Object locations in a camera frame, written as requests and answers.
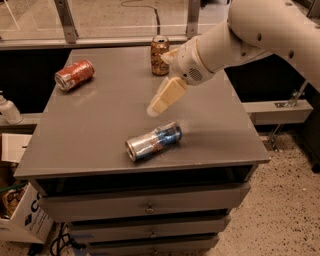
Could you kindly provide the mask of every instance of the blue and silver can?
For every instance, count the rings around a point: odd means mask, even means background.
[[[173,122],[157,127],[152,132],[125,142],[132,161],[150,156],[182,138],[180,126]]]

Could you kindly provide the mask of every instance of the can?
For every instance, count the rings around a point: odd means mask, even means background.
[[[169,65],[162,59],[161,55],[168,52],[170,47],[167,36],[157,35],[151,42],[151,69],[154,75],[164,76],[169,73]]]
[[[125,142],[127,152],[132,161],[143,159],[181,140],[180,126],[169,123],[157,127],[152,132],[130,139]]]
[[[63,91],[69,91],[92,78],[94,68],[90,61],[79,60],[55,73],[54,80]]]

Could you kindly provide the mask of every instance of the orange can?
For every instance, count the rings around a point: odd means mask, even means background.
[[[90,61],[79,60],[55,73],[54,80],[63,91],[78,87],[92,78],[94,68]]]

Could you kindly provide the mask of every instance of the drawer handle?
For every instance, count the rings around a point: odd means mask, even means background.
[[[153,214],[153,213],[155,212],[155,209],[152,207],[151,204],[148,204],[148,207],[147,207],[147,209],[145,210],[145,212],[146,212],[147,214]]]

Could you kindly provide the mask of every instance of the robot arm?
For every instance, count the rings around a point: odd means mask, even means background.
[[[161,114],[184,95],[187,85],[201,84],[221,69],[272,53],[308,82],[320,85],[319,28],[289,0],[233,0],[228,21],[162,56],[171,73],[152,99],[148,114]]]

